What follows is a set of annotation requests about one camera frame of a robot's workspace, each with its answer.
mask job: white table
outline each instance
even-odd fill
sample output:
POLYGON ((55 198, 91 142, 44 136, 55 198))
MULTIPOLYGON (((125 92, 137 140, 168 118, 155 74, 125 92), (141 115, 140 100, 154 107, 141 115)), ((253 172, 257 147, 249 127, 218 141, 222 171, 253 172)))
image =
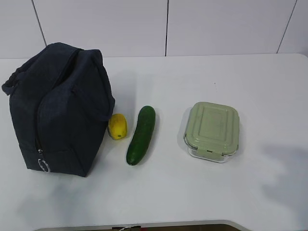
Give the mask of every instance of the white table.
MULTIPOLYGON (((4 82, 25 60, 0 60, 4 82)), ((308 59, 299 54, 105 58, 127 139, 106 134, 87 178, 26 170, 0 94, 0 230, 107 229, 224 223, 308 229, 308 59), (233 106, 240 149, 225 164, 189 156, 182 140, 198 101, 233 106), (139 110, 152 105, 150 150, 128 166, 139 110)))

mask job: zipper pull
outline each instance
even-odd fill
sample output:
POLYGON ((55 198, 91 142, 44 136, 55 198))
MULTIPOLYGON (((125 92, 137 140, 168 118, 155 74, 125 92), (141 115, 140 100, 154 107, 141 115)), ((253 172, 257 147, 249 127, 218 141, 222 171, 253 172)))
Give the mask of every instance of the zipper pull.
POLYGON ((38 159, 38 165, 44 172, 50 172, 50 167, 44 159, 43 150, 39 148, 38 154, 40 156, 40 159, 38 159))

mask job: wall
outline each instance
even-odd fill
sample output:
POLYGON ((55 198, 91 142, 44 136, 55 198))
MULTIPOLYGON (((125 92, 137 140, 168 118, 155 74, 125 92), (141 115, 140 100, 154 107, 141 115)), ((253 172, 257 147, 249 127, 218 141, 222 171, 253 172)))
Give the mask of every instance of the wall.
POLYGON ((307 0, 3 0, 0 20, 0 58, 29 58, 44 41, 105 57, 308 55, 307 0))

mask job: container lid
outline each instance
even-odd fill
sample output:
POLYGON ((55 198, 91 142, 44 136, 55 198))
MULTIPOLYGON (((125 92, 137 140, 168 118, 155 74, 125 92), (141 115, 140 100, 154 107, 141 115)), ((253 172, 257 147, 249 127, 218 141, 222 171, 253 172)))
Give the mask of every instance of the container lid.
POLYGON ((239 144, 240 118, 229 106, 198 102, 191 109, 185 132, 186 143, 198 156, 219 160, 233 155, 239 144))

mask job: floor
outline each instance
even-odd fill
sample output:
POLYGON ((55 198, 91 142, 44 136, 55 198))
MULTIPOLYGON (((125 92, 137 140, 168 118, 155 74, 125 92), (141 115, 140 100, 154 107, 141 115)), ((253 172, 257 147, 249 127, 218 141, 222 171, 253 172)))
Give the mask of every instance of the floor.
POLYGON ((133 228, 125 229, 125 231, 238 231, 238 229, 229 225, 189 225, 146 229, 133 228))

